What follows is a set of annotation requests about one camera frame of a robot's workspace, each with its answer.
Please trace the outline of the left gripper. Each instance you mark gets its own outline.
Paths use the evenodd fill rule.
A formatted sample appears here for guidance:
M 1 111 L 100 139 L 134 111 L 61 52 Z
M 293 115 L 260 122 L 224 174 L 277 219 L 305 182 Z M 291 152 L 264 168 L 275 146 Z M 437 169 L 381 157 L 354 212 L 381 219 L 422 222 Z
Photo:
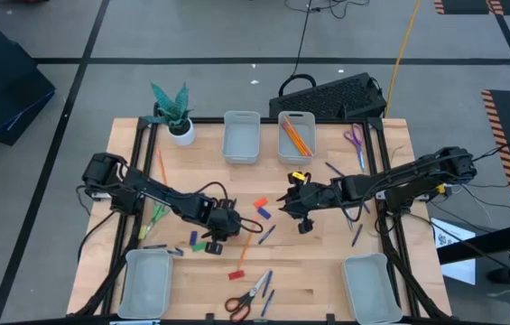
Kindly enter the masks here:
M 236 200 L 220 199 L 218 206 L 202 208 L 199 221 L 207 230 L 201 237 L 210 238 L 207 242 L 205 252 L 212 255 L 221 255 L 223 245 L 215 242 L 225 242 L 229 237 L 235 237 L 240 232 L 240 216 L 234 211 Z

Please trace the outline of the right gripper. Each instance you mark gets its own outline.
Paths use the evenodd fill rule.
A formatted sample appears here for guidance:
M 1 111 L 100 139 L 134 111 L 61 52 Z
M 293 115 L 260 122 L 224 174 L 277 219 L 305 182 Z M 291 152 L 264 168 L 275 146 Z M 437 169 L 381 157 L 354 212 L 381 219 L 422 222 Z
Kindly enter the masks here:
M 288 174 L 288 181 L 290 184 L 302 185 L 289 188 L 287 193 L 278 199 L 283 202 L 280 211 L 287 213 L 293 219 L 302 219 L 298 224 L 298 231 L 300 234 L 307 234 L 313 230 L 314 223 L 307 217 L 311 211 L 322 209 L 325 206 L 323 196 L 327 187 L 310 182 L 311 174 L 309 172 L 291 172 Z

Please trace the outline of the green handled scissors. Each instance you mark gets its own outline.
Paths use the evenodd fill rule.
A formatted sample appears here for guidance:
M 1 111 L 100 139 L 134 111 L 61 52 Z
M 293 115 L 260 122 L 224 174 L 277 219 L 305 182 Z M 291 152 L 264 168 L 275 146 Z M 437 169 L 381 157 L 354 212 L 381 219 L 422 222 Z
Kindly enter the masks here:
M 148 236 L 148 234 L 153 229 L 154 225 L 164 216 L 168 215 L 170 212 L 170 208 L 162 203 L 154 203 L 153 204 L 153 215 L 144 229 L 144 238 Z

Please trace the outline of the purple handled scissors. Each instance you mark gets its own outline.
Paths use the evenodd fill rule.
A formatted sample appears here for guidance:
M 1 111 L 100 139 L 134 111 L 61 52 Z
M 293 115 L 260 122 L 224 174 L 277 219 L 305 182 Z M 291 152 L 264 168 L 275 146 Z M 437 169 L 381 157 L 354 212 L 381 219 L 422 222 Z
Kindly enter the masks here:
M 363 129 L 359 124 L 352 124 L 350 129 L 343 133 L 343 136 L 356 148 L 359 168 L 365 171 L 365 159 L 363 155 Z

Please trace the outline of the large black red scissors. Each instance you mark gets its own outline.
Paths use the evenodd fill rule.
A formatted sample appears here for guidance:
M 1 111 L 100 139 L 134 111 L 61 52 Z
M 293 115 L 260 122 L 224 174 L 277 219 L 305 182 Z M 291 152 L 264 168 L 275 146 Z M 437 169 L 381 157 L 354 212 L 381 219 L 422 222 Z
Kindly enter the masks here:
M 267 270 L 251 289 L 240 297 L 229 298 L 225 302 L 225 309 L 230 313 L 229 320 L 232 323 L 239 323 L 246 319 L 251 311 L 251 303 L 266 282 L 271 271 Z

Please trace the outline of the grey plastic bin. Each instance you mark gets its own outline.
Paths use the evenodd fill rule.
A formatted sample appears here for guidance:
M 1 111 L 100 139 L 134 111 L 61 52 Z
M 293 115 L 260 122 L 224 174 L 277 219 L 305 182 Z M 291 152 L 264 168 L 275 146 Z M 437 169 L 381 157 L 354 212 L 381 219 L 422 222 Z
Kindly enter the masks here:
M 135 249 L 126 254 L 126 274 L 117 315 L 122 319 L 159 319 L 167 312 L 173 260 L 163 249 Z
M 260 153 L 260 115 L 253 111 L 228 111 L 224 114 L 221 153 L 226 163 L 255 164 Z
M 309 164 L 317 152 L 315 116 L 310 112 L 283 111 L 278 123 L 279 160 L 285 164 Z
M 349 305 L 360 325 L 390 325 L 403 318 L 383 254 L 347 257 L 341 265 Z

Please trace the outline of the snake plant in white pot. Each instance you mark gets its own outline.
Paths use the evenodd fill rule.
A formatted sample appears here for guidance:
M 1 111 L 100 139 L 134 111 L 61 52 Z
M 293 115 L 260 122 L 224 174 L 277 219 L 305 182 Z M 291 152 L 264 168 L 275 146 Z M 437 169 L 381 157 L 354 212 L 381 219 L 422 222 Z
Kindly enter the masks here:
M 155 83 L 151 83 L 151 89 L 155 97 L 155 115 L 145 116 L 144 120 L 152 125 L 165 125 L 178 146 L 192 144 L 196 132 L 189 118 L 189 88 L 183 84 L 174 99 Z

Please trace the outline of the white paper sheet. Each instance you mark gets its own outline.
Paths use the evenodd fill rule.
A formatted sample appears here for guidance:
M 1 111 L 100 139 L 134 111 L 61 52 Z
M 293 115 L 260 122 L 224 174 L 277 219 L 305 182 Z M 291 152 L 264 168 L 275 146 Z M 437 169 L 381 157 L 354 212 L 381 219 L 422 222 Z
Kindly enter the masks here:
M 448 246 L 476 236 L 475 232 L 457 227 L 437 218 L 431 218 L 434 243 L 437 248 Z M 460 261 L 456 263 L 442 265 L 441 272 L 444 276 L 451 279 L 475 285 L 476 284 L 476 265 L 475 259 Z

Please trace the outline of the black stand beam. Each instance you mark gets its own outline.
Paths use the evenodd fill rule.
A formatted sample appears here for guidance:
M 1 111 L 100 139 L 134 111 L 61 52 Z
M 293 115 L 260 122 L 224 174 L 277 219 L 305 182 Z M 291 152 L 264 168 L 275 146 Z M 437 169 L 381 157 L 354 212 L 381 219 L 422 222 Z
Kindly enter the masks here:
M 442 265 L 510 251 L 510 227 L 460 240 L 437 250 Z

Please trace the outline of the black table frame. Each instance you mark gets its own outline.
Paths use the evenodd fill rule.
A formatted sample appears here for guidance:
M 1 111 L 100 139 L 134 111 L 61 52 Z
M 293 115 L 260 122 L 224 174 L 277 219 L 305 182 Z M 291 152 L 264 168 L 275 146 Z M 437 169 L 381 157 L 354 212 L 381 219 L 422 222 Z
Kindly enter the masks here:
M 338 209 L 313 212 L 314 229 L 307 235 L 298 233 L 297 221 L 278 211 L 281 197 L 289 186 L 287 173 L 292 170 L 310 171 L 313 181 L 327 183 L 333 176 L 324 162 L 329 162 L 345 174 L 360 172 L 354 148 L 343 138 L 348 129 L 344 124 L 317 124 L 317 154 L 306 167 L 284 165 L 278 161 L 278 124 L 266 123 L 261 127 L 262 149 L 257 164 L 226 164 L 221 154 L 224 125 L 222 117 L 194 118 L 196 141 L 188 147 L 174 144 L 167 130 L 160 126 L 155 137 L 162 152 L 168 185 L 179 191 L 191 191 L 210 181 L 220 181 L 227 188 L 230 198 L 237 199 L 236 209 L 244 218 L 258 218 L 267 227 L 277 225 L 274 232 L 258 245 L 262 236 L 242 230 L 239 237 L 224 243 L 222 255 L 192 252 L 190 232 L 204 230 L 181 221 L 170 214 L 161 219 L 149 237 L 140 246 L 168 244 L 184 249 L 184 256 L 173 258 L 172 295 L 170 306 L 163 320 L 205 320 L 212 313 L 218 321 L 228 321 L 225 300 L 244 294 L 267 269 L 274 271 L 269 292 L 275 289 L 274 298 L 262 318 L 266 299 L 261 292 L 255 298 L 249 320 L 263 319 L 270 323 L 280 320 L 322 320 L 333 315 L 335 320 L 354 320 L 353 309 L 344 290 L 341 264 L 351 255 L 382 252 L 381 240 L 374 231 L 375 203 L 368 206 L 370 214 L 363 214 L 364 225 L 354 246 L 356 230 L 348 229 L 344 216 Z M 268 198 L 265 208 L 272 218 L 264 220 L 255 211 L 254 202 Z M 119 218 L 112 217 L 84 245 L 79 268 L 70 296 L 67 312 L 75 313 L 87 303 L 103 282 L 115 246 L 116 233 L 125 234 L 127 243 L 133 219 L 126 221 L 127 228 L 118 230 Z M 413 276 L 427 295 L 443 312 L 452 314 L 445 283 L 440 271 L 439 258 L 431 226 L 411 215 L 402 218 L 404 243 L 408 250 Z M 230 281 L 229 273 L 235 272 L 245 242 L 249 242 L 242 269 L 245 277 Z

